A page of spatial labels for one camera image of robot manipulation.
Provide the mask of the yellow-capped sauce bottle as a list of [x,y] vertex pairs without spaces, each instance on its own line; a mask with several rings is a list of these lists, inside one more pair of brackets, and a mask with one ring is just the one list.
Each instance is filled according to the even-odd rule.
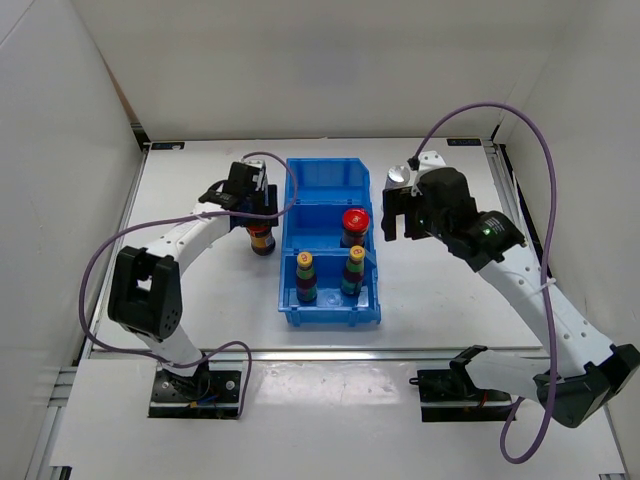
[[300,302],[313,302],[317,297],[317,276],[310,252],[302,251],[296,257],[296,295]]
[[341,282],[341,290],[345,295],[356,296],[360,293],[364,281],[365,257],[366,251],[362,246],[350,248]]

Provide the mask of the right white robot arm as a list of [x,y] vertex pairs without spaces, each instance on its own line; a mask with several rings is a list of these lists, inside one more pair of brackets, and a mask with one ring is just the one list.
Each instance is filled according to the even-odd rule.
[[615,397],[639,368],[639,351],[615,345],[548,279],[524,235],[499,211],[481,211],[466,177],[451,167],[427,169],[411,186],[382,194],[384,237],[432,237],[495,288],[541,342],[550,359],[526,360],[475,345],[449,364],[445,384],[460,399],[495,390],[553,408],[553,419],[576,428]]

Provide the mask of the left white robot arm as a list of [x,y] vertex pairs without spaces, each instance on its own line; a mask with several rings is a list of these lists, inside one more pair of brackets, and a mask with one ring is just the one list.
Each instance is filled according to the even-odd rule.
[[277,212],[277,186],[268,182],[265,162],[243,158],[198,198],[192,220],[177,223],[143,247],[125,246],[116,257],[108,317],[167,361],[163,369],[188,400],[206,395],[210,377],[207,365],[196,363],[203,353],[180,326],[181,276],[213,242],[236,228],[247,231],[255,254],[271,254],[277,220],[255,215]]

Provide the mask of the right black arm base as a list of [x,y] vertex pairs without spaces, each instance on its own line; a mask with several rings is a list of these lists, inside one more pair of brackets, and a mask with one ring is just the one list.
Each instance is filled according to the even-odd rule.
[[486,346],[474,345],[456,355],[446,369],[422,369],[409,379],[418,389],[424,423],[501,422],[513,398],[505,392],[472,386],[465,367]]

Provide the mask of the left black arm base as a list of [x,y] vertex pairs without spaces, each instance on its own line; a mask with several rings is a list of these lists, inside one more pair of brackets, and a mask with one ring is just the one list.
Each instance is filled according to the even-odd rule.
[[155,372],[147,416],[152,419],[239,420],[244,412],[253,362],[209,361],[191,377],[167,369]]

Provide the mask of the blue three-compartment plastic bin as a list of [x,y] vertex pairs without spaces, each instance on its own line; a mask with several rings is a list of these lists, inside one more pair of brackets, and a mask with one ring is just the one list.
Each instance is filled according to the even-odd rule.
[[[370,174],[358,158],[289,158],[294,176],[286,180],[281,240],[279,311],[295,327],[305,324],[378,324],[381,308],[373,234]],[[364,278],[358,294],[341,290],[349,247],[343,217],[351,209],[367,213]],[[316,274],[316,298],[303,302],[296,289],[297,256],[308,252]]]

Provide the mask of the red-lidded sauce jar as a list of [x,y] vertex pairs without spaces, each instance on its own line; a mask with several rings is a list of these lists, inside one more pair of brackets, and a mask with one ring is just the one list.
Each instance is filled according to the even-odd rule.
[[342,216],[341,246],[351,248],[364,246],[370,226],[370,217],[364,208],[350,208]]
[[251,249],[256,255],[268,256],[275,249],[275,239],[271,226],[254,226],[246,228],[251,242]]

